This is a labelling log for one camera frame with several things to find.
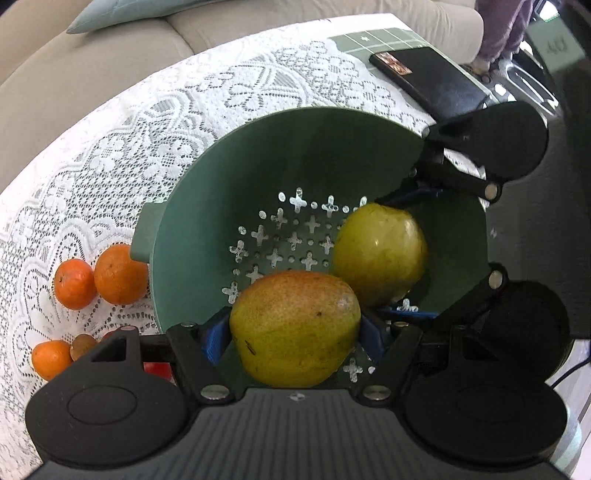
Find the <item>red tomato front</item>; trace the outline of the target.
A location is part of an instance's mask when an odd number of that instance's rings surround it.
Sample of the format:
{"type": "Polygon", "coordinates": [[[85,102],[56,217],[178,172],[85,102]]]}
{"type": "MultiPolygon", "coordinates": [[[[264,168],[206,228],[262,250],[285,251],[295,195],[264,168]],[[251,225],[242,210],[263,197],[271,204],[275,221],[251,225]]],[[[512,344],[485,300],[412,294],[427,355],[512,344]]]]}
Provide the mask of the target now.
{"type": "Polygon", "coordinates": [[[173,374],[169,363],[166,362],[144,362],[143,371],[163,380],[173,383],[173,374]]]}

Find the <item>orange mandarin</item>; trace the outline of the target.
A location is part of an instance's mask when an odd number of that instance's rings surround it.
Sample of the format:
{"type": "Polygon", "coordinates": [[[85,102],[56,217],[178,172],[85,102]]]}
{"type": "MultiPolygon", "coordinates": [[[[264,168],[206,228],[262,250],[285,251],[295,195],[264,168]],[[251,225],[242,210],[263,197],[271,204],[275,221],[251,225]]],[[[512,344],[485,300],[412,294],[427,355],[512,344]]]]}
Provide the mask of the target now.
{"type": "Polygon", "coordinates": [[[70,310],[87,307],[97,296],[94,272],[91,266],[81,259],[62,262],[53,279],[56,300],[70,310]]]}
{"type": "Polygon", "coordinates": [[[70,345],[63,340],[42,342],[33,348],[31,361],[35,372],[50,381],[72,363],[70,345]]]}
{"type": "Polygon", "coordinates": [[[148,267],[132,260],[130,246],[115,244],[96,261],[94,283],[98,294],[113,305],[130,305],[142,298],[148,287],[148,267]]]}

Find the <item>brown kiwi fruit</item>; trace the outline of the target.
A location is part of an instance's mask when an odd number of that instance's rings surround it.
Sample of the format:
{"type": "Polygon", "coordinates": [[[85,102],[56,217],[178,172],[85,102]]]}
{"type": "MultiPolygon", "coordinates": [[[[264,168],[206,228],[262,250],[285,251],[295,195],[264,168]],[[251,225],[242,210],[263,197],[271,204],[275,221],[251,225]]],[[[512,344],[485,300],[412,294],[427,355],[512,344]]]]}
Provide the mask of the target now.
{"type": "Polygon", "coordinates": [[[70,345],[70,358],[77,361],[97,345],[97,341],[89,334],[77,335],[70,345]]]}

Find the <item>green plastic colander bowl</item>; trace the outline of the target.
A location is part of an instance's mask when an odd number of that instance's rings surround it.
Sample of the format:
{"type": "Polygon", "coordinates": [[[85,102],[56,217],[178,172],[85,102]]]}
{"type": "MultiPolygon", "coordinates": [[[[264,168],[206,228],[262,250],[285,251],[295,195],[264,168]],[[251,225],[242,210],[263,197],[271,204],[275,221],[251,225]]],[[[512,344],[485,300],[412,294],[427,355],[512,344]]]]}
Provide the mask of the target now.
{"type": "MultiPolygon", "coordinates": [[[[205,324],[253,282],[325,273],[359,207],[396,190],[423,150],[414,132],[356,110],[311,107],[249,122],[209,147],[169,196],[143,204],[131,244],[148,264],[157,323],[205,324]]],[[[232,339],[217,370],[252,387],[232,339]]]]}

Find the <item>black notebook with pen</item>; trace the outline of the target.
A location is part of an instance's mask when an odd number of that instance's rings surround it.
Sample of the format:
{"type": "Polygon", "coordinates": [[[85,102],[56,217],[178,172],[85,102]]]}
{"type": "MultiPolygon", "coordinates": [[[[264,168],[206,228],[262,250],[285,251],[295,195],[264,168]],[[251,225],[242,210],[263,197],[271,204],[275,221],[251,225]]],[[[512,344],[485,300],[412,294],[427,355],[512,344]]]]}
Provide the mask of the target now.
{"type": "Polygon", "coordinates": [[[482,109],[490,95],[431,47],[381,51],[370,63],[437,122],[482,109]]]}

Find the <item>person in purple robe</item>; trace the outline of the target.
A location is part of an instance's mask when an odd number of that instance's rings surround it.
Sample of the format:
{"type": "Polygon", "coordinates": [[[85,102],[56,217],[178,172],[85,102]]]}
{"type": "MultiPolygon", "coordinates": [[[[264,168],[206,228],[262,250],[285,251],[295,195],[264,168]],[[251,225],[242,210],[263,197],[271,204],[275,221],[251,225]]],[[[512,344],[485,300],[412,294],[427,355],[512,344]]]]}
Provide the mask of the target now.
{"type": "Polygon", "coordinates": [[[511,59],[519,50],[533,12],[533,0],[485,0],[476,3],[483,19],[481,48],[471,63],[479,75],[500,58],[511,59]]]}

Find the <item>white lace tablecloth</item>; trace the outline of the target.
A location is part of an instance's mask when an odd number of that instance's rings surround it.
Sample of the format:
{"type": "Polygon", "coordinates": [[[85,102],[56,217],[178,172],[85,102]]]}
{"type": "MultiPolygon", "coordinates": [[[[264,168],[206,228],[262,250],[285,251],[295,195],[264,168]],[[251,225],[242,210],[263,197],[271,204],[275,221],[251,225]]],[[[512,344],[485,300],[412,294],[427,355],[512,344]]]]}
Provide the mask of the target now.
{"type": "Polygon", "coordinates": [[[33,348],[124,324],[156,331],[152,303],[61,306],[53,276],[130,241],[142,206],[165,200],[207,147],[242,124],[297,107],[365,111],[421,131],[429,118],[366,65],[370,51],[432,43],[391,14],[287,25],[233,40],[154,73],[60,135],[1,196],[1,475],[40,463],[24,409],[42,380],[33,348]]]}

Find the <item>beige sofa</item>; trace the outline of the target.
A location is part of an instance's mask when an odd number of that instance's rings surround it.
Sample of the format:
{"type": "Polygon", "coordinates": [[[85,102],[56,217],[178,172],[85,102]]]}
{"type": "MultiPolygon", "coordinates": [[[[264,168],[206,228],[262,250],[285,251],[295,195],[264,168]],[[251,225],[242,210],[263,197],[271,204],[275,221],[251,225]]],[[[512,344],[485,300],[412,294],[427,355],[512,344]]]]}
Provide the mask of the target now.
{"type": "Polygon", "coordinates": [[[1,16],[1,185],[85,115],[150,74],[267,29],[390,13],[458,63],[480,49],[473,1],[221,1],[92,33],[84,1],[17,1],[1,16]]]}

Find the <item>light blue pillow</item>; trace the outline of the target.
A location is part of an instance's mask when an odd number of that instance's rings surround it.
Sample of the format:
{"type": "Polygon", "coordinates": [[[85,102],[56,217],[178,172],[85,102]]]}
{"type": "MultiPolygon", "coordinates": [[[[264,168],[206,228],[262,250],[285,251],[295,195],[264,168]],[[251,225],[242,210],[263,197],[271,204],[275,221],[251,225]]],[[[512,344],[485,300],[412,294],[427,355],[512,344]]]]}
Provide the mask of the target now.
{"type": "Polygon", "coordinates": [[[69,25],[68,34],[82,34],[137,20],[167,17],[211,4],[205,0],[93,0],[69,25]]]}

